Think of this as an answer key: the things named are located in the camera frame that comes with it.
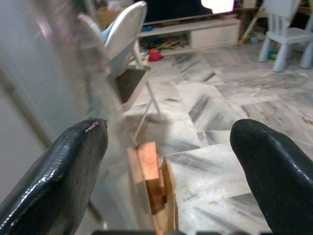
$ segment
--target white marble tile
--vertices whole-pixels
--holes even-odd
[[[161,60],[149,62],[151,69],[146,72],[151,83],[170,81],[179,75],[179,67],[173,56],[164,56]]]
[[[305,134],[313,143],[313,94],[295,93],[280,96],[286,103],[295,107],[306,130]]]
[[[157,101],[157,103],[162,113],[161,115],[163,119],[161,120],[159,118],[157,110],[154,104],[152,104],[147,113],[147,121],[160,124],[173,123],[182,120],[191,121],[190,116],[186,112],[184,104],[180,100],[169,98]],[[125,113],[127,121],[131,122],[131,126],[139,125],[141,117],[146,111],[146,108],[147,104],[138,105],[132,107],[129,111]]]
[[[198,132],[230,130],[242,118],[212,85],[184,83],[177,90]]]
[[[176,84],[182,81],[205,83],[222,82],[201,53],[178,55],[176,59],[180,67],[180,75],[176,79]]]
[[[204,131],[198,132],[201,147],[207,147],[219,143],[229,143],[229,131]]]
[[[150,83],[151,90],[156,98],[156,100],[165,100],[165,99],[179,99],[179,93],[173,82],[162,82],[162,83]],[[140,92],[138,98],[136,99],[134,106],[147,104],[151,100],[150,94],[146,86]]]
[[[239,78],[217,86],[227,99],[254,98],[299,92],[313,92],[313,81],[296,73],[276,73],[262,78]]]
[[[160,156],[200,147],[197,132],[189,120],[174,123],[145,122],[137,141],[139,143],[155,141]]]
[[[223,235],[271,232],[252,193],[179,209],[179,229],[188,235],[197,231]]]
[[[310,124],[303,120],[301,113],[283,100],[269,101],[243,106],[249,118],[258,120],[293,140],[310,144],[307,129]]]
[[[249,193],[244,171],[230,144],[168,156],[180,210]]]

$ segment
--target marble floor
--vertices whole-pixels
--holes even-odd
[[[179,229],[253,235],[270,231],[231,150],[232,124],[252,118],[288,135],[313,159],[313,70],[283,73],[257,62],[260,45],[167,56],[146,73],[160,106],[154,107],[138,142],[156,141],[177,181]],[[135,131],[150,98],[143,90],[127,115]]]

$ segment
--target floor tile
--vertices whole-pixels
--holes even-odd
[[[249,118],[258,120],[293,140],[311,143],[301,113],[283,100],[243,106]]]
[[[160,156],[193,150],[200,147],[193,123],[188,120],[174,123],[146,122],[139,132],[137,142],[157,144]]]
[[[168,156],[179,209],[245,193],[250,189],[230,144],[217,144]]]
[[[229,143],[229,131],[204,131],[198,132],[201,147],[207,147],[219,143]]]
[[[198,132],[230,130],[241,118],[212,85],[194,82],[180,84],[177,89]]]
[[[188,235],[203,230],[225,235],[270,232],[252,193],[179,210],[179,229]]]

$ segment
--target white plastic chair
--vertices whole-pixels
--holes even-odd
[[[266,39],[259,55],[259,62],[268,59],[271,41],[281,44],[273,70],[282,72],[286,66],[286,60],[292,56],[293,45],[307,43],[300,67],[308,69],[313,61],[313,33],[300,28],[289,28],[289,19],[292,17],[296,6],[295,0],[265,0],[268,13],[268,27]]]

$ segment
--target chair leg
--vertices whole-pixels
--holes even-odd
[[[155,108],[156,108],[158,117],[159,117],[159,119],[160,119],[161,121],[163,121],[163,117],[162,117],[162,113],[161,113],[160,107],[159,107],[159,105],[157,104],[157,100],[156,100],[156,98],[155,98],[155,96],[154,96],[154,94],[153,94],[153,92],[152,92],[152,89],[151,89],[150,84],[149,84],[148,81],[146,82],[146,86],[147,86],[148,92],[149,92],[149,94],[150,94],[151,101],[153,102],[153,104],[154,104],[154,106],[155,106]]]
[[[285,69],[286,66],[286,60],[287,60],[287,54],[288,54],[288,48],[289,45],[287,44],[282,44],[280,46],[275,64],[273,66],[273,70],[275,72],[282,72]]]
[[[287,59],[291,59],[293,56],[294,45],[290,44],[288,48]]]
[[[268,60],[268,51],[271,39],[266,37],[259,55],[259,62],[266,62]]]
[[[302,55],[302,59],[300,62],[300,67],[303,69],[308,69],[312,66],[313,60],[313,42],[310,42]]]

